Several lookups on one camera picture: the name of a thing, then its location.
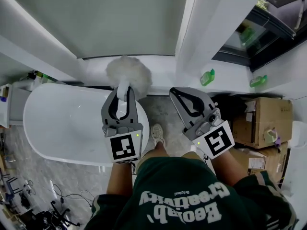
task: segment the white bathtub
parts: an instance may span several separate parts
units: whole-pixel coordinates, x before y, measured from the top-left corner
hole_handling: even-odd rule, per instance
[[[111,166],[102,131],[101,107],[111,93],[69,85],[46,83],[36,88],[24,108],[24,130],[32,148],[46,159]],[[149,137],[145,111],[136,102],[143,124],[142,151]],[[126,112],[119,101],[118,117]]]

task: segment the green bottle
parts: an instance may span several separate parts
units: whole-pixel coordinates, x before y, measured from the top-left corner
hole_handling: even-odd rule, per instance
[[[202,86],[206,86],[214,80],[215,72],[213,69],[211,71],[205,72],[201,77]]]
[[[264,75],[263,77],[262,76],[256,77],[252,81],[250,81],[249,86],[253,88],[262,85],[267,81],[267,79],[268,79],[267,75]]]

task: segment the shoe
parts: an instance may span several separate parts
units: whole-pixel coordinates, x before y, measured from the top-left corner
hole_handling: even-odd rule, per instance
[[[161,125],[155,124],[151,127],[150,133],[152,135],[152,138],[154,139],[154,145],[157,145],[157,143],[160,141],[163,143],[163,146],[166,146],[165,140],[163,138],[163,130]]]

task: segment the marble floor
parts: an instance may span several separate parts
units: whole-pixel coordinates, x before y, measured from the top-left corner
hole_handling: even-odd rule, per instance
[[[140,104],[147,113],[149,124],[160,123],[164,129],[166,150],[170,156],[181,156],[190,151],[191,142],[182,134],[184,128],[170,98],[168,96],[149,96],[141,99]],[[59,197],[52,191],[56,184],[62,194],[80,194],[82,190],[89,191],[93,196],[106,192],[111,168],[101,170],[98,166],[80,165],[46,160],[39,156],[28,143],[22,126],[12,126],[5,130],[6,145],[14,153],[16,174],[19,184],[25,180],[33,181],[36,195],[28,196],[35,211],[49,210],[50,202],[58,199],[58,208],[61,209]],[[150,138],[145,152],[152,149],[153,140]],[[93,197],[83,191],[86,198]],[[85,200],[64,199],[63,207],[70,208],[70,220],[81,223],[83,229],[91,216],[91,209]]]

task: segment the cardboard box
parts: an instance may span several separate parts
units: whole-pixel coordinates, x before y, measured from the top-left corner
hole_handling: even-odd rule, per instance
[[[280,146],[280,152],[272,147],[258,151],[231,148],[229,151],[248,174],[267,171],[275,182],[279,182],[285,167],[288,142]]]
[[[266,143],[264,133],[275,129],[281,142],[292,136],[293,110],[289,100],[259,97],[246,102],[246,112],[233,121],[233,136],[237,143],[254,148],[274,145]]]

